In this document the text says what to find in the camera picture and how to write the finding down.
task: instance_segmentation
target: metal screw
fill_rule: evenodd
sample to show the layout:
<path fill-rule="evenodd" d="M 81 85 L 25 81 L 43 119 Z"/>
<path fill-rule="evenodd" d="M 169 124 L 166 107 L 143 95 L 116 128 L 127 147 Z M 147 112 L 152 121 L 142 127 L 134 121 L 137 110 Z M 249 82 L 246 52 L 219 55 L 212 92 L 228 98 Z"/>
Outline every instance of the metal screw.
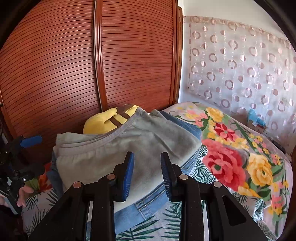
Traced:
<path fill-rule="evenodd" d="M 179 178 L 182 179 L 182 180 L 187 180 L 188 179 L 188 176 L 186 174 L 181 174 L 179 176 Z"/>
<path fill-rule="evenodd" d="M 74 182 L 73 187 L 74 188 L 80 188 L 81 187 L 81 182 Z"/>
<path fill-rule="evenodd" d="M 107 179 L 108 180 L 113 180 L 113 179 L 115 179 L 115 177 L 116 176 L 113 173 L 111 173 L 111 174 L 108 174 Z"/>
<path fill-rule="evenodd" d="M 222 187 L 222 183 L 220 183 L 218 181 L 215 181 L 214 186 L 217 187 L 217 188 L 220 188 L 220 187 Z"/>

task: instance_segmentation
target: sheer curtain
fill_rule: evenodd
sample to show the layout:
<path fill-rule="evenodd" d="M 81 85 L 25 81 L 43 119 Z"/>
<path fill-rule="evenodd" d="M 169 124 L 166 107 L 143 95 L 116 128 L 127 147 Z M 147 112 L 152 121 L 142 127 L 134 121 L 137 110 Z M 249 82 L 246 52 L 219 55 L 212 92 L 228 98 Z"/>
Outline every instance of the sheer curtain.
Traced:
<path fill-rule="evenodd" d="M 267 124 L 267 135 L 291 152 L 296 144 L 296 53 L 290 42 L 243 23 L 184 18 L 186 91 L 232 116 L 246 119 L 247 111 L 255 109 Z"/>

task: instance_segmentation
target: wardrobe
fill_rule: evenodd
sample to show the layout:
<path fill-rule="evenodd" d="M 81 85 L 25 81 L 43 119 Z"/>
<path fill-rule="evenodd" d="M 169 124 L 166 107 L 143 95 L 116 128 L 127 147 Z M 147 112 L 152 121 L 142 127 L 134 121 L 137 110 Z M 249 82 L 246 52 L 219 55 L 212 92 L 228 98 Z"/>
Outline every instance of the wardrobe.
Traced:
<path fill-rule="evenodd" d="M 58 133 L 132 103 L 178 101 L 182 9 L 175 0 L 41 0 L 0 50 L 1 112 L 13 138 L 41 135 L 29 160 L 47 162 Z"/>

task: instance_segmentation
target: hand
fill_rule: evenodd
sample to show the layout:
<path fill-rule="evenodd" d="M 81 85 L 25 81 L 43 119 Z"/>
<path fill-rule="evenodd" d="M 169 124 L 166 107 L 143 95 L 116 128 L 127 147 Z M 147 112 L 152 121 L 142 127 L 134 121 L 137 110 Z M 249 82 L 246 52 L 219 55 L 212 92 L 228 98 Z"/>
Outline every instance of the hand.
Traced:
<path fill-rule="evenodd" d="M 26 200 L 29 197 L 29 194 L 33 193 L 33 189 L 28 186 L 23 186 L 19 189 L 19 199 L 17 201 L 18 207 L 26 207 Z M 4 205 L 9 207 L 8 204 L 5 202 L 3 195 L 0 194 L 0 205 Z"/>

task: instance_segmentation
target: finger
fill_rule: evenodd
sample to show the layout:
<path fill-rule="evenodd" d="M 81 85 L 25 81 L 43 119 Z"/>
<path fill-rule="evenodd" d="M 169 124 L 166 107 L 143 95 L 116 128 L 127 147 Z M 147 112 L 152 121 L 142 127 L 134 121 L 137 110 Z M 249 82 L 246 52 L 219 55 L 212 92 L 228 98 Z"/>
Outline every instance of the finger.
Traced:
<path fill-rule="evenodd" d="M 5 203 L 4 198 L 3 197 L 0 197 L 0 205 L 4 205 L 4 203 Z"/>
<path fill-rule="evenodd" d="M 33 193 L 34 192 L 34 190 L 29 186 L 23 186 L 20 189 L 24 190 L 24 192 L 26 192 L 26 193 Z"/>
<path fill-rule="evenodd" d="M 23 206 L 26 207 L 26 201 L 25 201 L 25 191 L 23 189 L 19 190 L 19 199 L 17 201 L 17 206 Z"/>

